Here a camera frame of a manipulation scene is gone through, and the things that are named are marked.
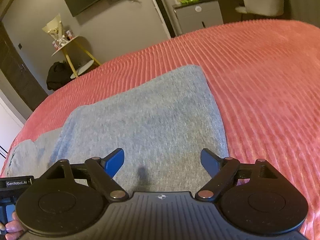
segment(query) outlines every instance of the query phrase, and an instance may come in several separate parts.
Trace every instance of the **coral bedspread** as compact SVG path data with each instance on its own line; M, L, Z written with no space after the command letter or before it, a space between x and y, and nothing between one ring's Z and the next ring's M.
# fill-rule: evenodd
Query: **coral bedspread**
M205 73L230 155L245 163L265 158L279 169L309 203L301 232L320 239L320 30L305 23L222 25L113 59L49 96L12 146L62 127L78 106L188 64Z

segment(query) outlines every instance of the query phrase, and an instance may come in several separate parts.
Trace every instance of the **metal rivet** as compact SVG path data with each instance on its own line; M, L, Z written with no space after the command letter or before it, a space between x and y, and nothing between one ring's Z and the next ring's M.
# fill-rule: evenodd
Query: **metal rivet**
M112 198L123 198L125 197L125 192L123 190L115 190L110 193L110 197Z
M201 190L198 192L198 196L200 198L212 198L213 197L213 192L210 190Z

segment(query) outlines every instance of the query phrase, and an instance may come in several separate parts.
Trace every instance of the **black bag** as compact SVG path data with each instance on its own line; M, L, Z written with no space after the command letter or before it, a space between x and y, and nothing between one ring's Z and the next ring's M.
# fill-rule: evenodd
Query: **black bag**
M72 75L72 70L68 63L65 61L55 62L50 68L47 77L47 88L48 90L56 91L62 88L71 81L70 76Z

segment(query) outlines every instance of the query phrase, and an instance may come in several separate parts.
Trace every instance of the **yellow table leg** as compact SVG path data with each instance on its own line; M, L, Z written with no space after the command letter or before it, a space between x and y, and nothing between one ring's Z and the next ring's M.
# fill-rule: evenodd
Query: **yellow table leg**
M77 74L77 72L76 72L76 70L75 70L75 67L73 66L73 63L72 63L71 60L70 60L70 57L69 57L69 55L68 55L68 52L66 51L66 48L62 48L62 52L63 52L64 56L66 57L66 59L67 59L69 65L70 65L70 67L71 67L74 75L76 76L76 78L78 78L79 76L78 76L78 74Z
M75 40L74 42L84 53L88 54L90 58L92 58L99 66L101 66L101 63L89 51L87 51L78 41Z

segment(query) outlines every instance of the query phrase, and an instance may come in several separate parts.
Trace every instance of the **dark wooden door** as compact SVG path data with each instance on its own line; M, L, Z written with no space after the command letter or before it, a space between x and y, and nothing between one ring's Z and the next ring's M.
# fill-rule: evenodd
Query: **dark wooden door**
M16 51L2 22L0 22L0 69L32 111L48 96Z

